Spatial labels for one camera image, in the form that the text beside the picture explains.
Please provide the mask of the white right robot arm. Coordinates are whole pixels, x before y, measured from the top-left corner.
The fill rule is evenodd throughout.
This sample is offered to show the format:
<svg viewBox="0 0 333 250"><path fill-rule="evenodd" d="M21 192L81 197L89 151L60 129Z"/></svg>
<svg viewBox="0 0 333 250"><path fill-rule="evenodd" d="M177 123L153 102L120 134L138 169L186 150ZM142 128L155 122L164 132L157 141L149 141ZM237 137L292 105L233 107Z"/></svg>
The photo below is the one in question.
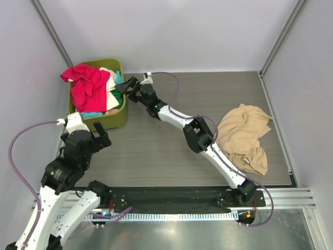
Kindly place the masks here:
<svg viewBox="0 0 333 250"><path fill-rule="evenodd" d="M255 183L241 173L222 153L215 142L203 116L188 116L162 101L153 89L151 75L143 81L131 77L116 89L129 100L141 103L152 118L167 122L183 131L188 147L196 154L205 157L226 179L232 189L234 199L240 206L247 206L253 200L257 189Z"/></svg>

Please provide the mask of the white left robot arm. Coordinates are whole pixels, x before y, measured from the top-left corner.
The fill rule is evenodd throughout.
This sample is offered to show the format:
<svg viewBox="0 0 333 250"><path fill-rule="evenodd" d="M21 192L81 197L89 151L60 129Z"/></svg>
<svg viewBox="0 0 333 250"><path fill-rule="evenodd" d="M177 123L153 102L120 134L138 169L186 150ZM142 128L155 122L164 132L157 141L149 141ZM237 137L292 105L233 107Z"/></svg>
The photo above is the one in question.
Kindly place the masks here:
<svg viewBox="0 0 333 250"><path fill-rule="evenodd" d="M56 217L75 184L90 167L94 153L111 145L100 122L94 127L99 136L81 121L64 121L67 132L61 135L64 147L50 162L41 179L39 192L33 192L37 206L22 236L6 249L62 249L81 221L95 208L105 208L111 200L109 187L92 181L79 201L60 219Z"/></svg>

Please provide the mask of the beige t shirt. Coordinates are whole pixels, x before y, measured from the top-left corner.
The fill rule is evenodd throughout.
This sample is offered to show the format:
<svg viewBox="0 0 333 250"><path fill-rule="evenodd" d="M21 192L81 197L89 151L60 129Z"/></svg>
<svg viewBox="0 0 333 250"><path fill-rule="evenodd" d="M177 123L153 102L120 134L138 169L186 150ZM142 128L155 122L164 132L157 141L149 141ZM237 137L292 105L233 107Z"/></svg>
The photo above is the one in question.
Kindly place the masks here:
<svg viewBox="0 0 333 250"><path fill-rule="evenodd" d="M271 131L273 120L258 106L240 104L220 121L216 143L237 169L263 177L268 163L260 138Z"/></svg>

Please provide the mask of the olive green plastic bin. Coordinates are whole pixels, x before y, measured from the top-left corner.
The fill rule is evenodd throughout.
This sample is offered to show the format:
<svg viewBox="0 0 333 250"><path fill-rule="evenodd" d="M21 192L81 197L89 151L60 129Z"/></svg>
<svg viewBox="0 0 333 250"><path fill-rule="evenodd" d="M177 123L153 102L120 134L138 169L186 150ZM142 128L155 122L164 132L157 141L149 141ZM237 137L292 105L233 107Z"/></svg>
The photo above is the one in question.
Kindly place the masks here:
<svg viewBox="0 0 333 250"><path fill-rule="evenodd" d="M112 71L120 71L123 81L123 70L120 62L116 59L109 58L109 59L101 59L101 60L93 60L93 61L86 61L81 64L86 64L91 67L96 68L107 68ZM68 113L72 114L74 112L79 112L72 103L72 97L70 93L71 83L66 82L69 84L69 100L68 100ZM126 97L123 95L124 103L121 110L112 115L103 115L99 117L94 117L91 119L83 119L84 123L92 130L95 131L93 123L99 121L105 129L114 129L119 128L127 122L127 106L126 106Z"/></svg>

